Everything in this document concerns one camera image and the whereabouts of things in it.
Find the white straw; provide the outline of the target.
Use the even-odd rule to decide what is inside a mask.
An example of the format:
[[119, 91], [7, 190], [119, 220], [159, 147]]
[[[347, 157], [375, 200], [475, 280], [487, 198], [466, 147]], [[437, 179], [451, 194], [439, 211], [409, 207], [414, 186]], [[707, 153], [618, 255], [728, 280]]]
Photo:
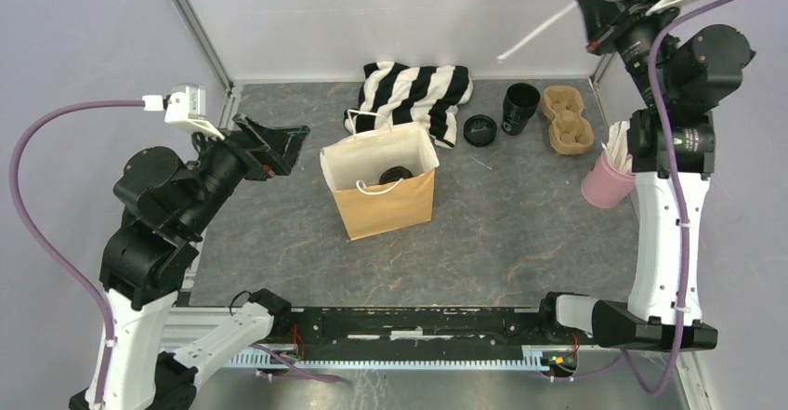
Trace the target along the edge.
[[541, 33], [545, 32], [546, 30], [548, 30], [553, 24], [561, 20], [563, 17], [568, 15], [572, 10], [574, 10], [577, 7], [578, 7], [578, 3], [576, 1], [569, 2], [569, 4], [567, 4], [560, 11], [553, 14], [551, 17], [544, 20], [532, 31], [527, 33], [523, 38], [521, 38], [515, 45], [513, 45], [507, 51], [498, 55], [496, 59], [499, 62], [509, 59], [512, 55], [516, 54], [520, 49], [522, 49], [524, 46], [529, 44], [534, 38], [536, 38]]

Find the brown paper bag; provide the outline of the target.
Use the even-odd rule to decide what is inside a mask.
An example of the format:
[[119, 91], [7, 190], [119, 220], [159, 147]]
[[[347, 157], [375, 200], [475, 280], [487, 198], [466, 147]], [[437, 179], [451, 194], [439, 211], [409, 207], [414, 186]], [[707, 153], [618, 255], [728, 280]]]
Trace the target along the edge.
[[321, 149], [320, 163], [348, 238], [360, 240], [432, 219], [440, 166], [426, 130], [417, 123], [362, 131]]

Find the black plastic cup lid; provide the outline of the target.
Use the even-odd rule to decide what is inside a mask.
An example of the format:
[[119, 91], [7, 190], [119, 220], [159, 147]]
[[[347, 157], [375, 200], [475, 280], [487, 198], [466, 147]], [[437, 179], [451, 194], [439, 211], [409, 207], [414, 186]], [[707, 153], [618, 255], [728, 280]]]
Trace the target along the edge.
[[378, 180], [378, 184], [386, 185], [389, 183], [396, 183], [400, 180], [411, 179], [413, 176], [414, 174], [411, 170], [404, 166], [398, 165], [391, 167], [382, 173]]

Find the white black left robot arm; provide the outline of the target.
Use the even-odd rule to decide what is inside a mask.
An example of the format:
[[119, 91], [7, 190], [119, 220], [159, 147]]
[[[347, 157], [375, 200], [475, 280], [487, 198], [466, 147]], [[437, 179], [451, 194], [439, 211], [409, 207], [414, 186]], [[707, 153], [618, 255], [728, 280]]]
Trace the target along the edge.
[[127, 162], [113, 188], [122, 222], [99, 271], [112, 311], [112, 355], [99, 358], [90, 386], [70, 399], [70, 408], [187, 409], [241, 350], [290, 335], [284, 300], [259, 291], [207, 335], [177, 350], [161, 347], [207, 225], [241, 182], [291, 174], [309, 135], [307, 126], [270, 128], [242, 114], [233, 123], [215, 137], [192, 133], [193, 161], [156, 146]]

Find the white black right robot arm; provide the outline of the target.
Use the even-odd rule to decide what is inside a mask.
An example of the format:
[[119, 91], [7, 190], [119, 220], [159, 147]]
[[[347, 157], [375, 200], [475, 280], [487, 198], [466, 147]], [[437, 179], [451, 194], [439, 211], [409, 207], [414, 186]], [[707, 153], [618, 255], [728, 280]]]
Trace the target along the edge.
[[699, 224], [716, 162], [713, 110], [738, 89], [755, 57], [725, 24], [686, 41], [666, 32], [677, 7], [662, 0], [576, 0], [587, 51], [617, 54], [643, 98], [627, 132], [638, 197], [636, 277], [627, 301], [549, 293], [539, 336], [559, 343], [574, 330], [604, 348], [711, 350], [718, 332], [697, 292]]

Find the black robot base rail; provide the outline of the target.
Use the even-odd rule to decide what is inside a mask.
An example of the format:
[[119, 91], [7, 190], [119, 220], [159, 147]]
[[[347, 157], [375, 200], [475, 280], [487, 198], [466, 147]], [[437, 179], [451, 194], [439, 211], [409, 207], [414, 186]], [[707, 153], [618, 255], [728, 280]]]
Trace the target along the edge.
[[273, 308], [260, 344], [301, 368], [491, 368], [546, 370], [593, 345], [587, 333], [552, 322], [545, 308], [297, 308], [268, 289]]

